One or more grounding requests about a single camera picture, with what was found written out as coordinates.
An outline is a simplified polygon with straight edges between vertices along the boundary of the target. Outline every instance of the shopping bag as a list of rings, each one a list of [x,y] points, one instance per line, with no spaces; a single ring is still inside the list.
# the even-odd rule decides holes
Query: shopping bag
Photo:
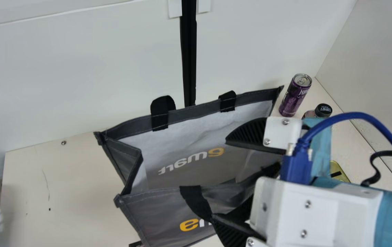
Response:
[[[249,207],[256,179],[276,175],[282,153],[227,146],[225,138],[245,122],[268,117],[281,90],[230,91],[177,110],[163,96],[152,102],[151,115],[94,133],[125,184],[115,205],[144,246],[183,247],[215,233],[185,193],[200,193],[213,213]]]

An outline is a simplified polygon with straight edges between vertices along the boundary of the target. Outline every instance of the beverage can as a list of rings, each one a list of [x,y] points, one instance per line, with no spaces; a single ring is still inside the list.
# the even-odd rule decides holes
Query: beverage can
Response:
[[[290,81],[287,92],[278,109],[284,117],[293,117],[307,92],[312,86],[312,78],[306,74],[296,74]]]

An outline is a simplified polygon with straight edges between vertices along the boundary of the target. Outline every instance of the yellow letter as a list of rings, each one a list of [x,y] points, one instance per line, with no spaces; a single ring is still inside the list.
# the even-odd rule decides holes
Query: yellow letter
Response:
[[[215,149],[208,151],[208,153],[210,154],[208,156],[209,157],[217,157],[217,156],[222,155],[224,152],[225,152],[225,149],[223,149],[223,148],[215,148]]]
[[[188,232],[193,230],[194,228],[197,228],[199,220],[198,219],[191,219],[184,221],[180,224],[180,230],[183,232]]]

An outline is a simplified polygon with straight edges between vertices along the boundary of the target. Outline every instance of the white table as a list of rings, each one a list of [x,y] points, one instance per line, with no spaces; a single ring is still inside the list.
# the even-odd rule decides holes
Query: white table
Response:
[[[278,106],[273,115],[279,116]],[[342,111],[317,80],[299,108],[301,117],[319,103]],[[90,133],[6,153],[0,209],[0,247],[128,246],[138,235],[112,199],[123,183]],[[373,174],[373,149],[351,122],[333,128],[332,158],[353,183]],[[376,161],[381,180],[392,190],[392,173]],[[216,236],[196,246],[222,246]]]

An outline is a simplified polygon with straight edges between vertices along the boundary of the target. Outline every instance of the black cable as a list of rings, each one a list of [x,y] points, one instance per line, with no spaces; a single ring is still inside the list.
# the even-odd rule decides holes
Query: black cable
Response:
[[[371,164],[371,166],[373,166],[374,170],[376,170],[376,173],[372,177],[367,178],[366,180],[362,181],[360,186],[369,187],[371,184],[377,183],[377,181],[380,180],[380,177],[381,177],[380,172],[377,169],[377,167],[374,166],[373,161],[376,158],[382,157],[382,156],[391,156],[392,157],[392,150],[380,151],[380,152],[377,152],[377,153],[373,153],[373,155],[371,155],[371,157],[370,157],[370,164]]]

